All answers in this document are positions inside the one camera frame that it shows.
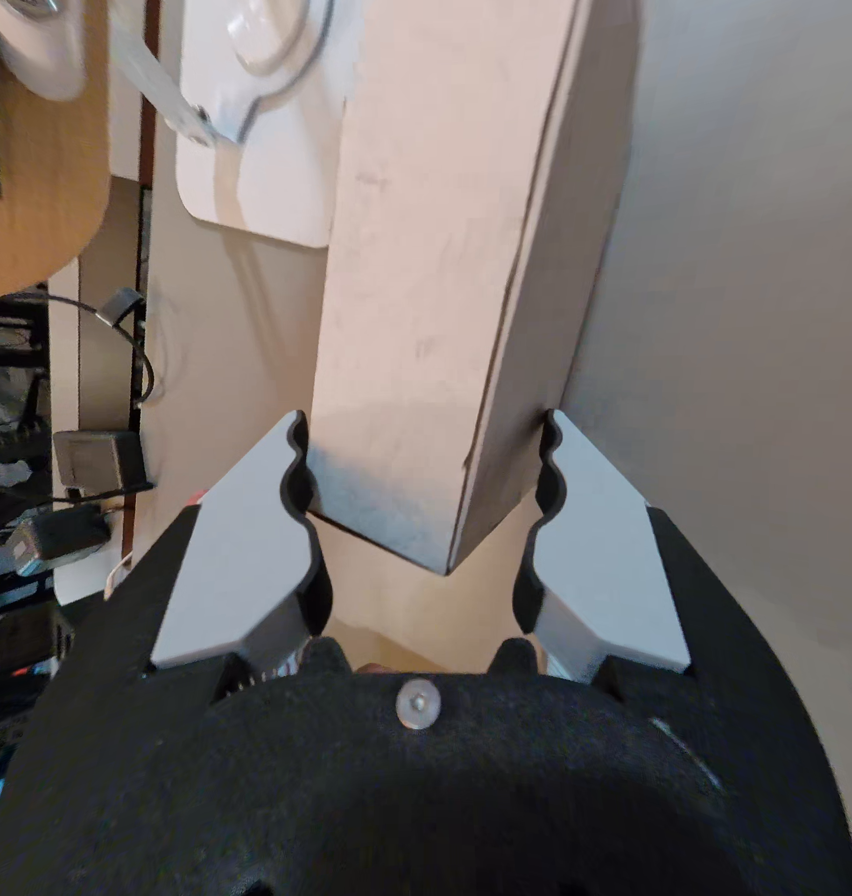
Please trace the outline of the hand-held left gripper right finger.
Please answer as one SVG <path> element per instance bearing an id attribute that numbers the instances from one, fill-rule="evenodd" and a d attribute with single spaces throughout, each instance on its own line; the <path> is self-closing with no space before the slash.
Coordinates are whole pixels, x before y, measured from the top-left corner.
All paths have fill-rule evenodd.
<path id="1" fill-rule="evenodd" d="M 684 673 L 691 658 L 649 517 L 629 481 L 559 409 L 544 418 L 513 611 L 554 678 L 589 683 L 608 657 Z"/>

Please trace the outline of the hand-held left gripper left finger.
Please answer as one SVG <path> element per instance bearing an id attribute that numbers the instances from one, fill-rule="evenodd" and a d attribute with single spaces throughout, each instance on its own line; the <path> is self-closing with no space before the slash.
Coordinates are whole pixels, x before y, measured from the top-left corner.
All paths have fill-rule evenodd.
<path id="1" fill-rule="evenodd" d="M 323 632 L 332 587 L 308 519 L 307 454 L 308 420 L 290 411 L 200 499 L 154 666 L 234 654 L 257 677 L 276 678 Z"/>

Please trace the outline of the white cardboard mailer box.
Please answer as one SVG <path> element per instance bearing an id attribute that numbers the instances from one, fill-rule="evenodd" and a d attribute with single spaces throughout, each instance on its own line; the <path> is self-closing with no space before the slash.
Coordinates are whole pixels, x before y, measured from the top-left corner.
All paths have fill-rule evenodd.
<path id="1" fill-rule="evenodd" d="M 625 183 L 642 13 L 366 10 L 308 464 L 321 516 L 436 574 L 535 485 Z"/>

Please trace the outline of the grey desk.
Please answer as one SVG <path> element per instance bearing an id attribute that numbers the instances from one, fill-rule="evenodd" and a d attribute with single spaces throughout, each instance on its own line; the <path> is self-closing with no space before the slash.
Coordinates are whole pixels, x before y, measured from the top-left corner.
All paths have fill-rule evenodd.
<path id="1" fill-rule="evenodd" d="M 751 616 L 852 827 L 852 2 L 644 2 L 629 170 L 561 407 Z M 156 127 L 133 560 L 309 409 L 326 256 L 193 218 Z"/>

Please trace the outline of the black battery charger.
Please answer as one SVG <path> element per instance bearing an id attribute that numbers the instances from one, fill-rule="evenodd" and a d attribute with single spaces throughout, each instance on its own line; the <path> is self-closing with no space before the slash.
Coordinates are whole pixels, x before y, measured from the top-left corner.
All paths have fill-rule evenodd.
<path id="1" fill-rule="evenodd" d="M 5 551 L 20 577 L 47 573 L 98 551 L 111 530 L 95 504 L 40 513 L 20 521 L 6 540 Z"/>

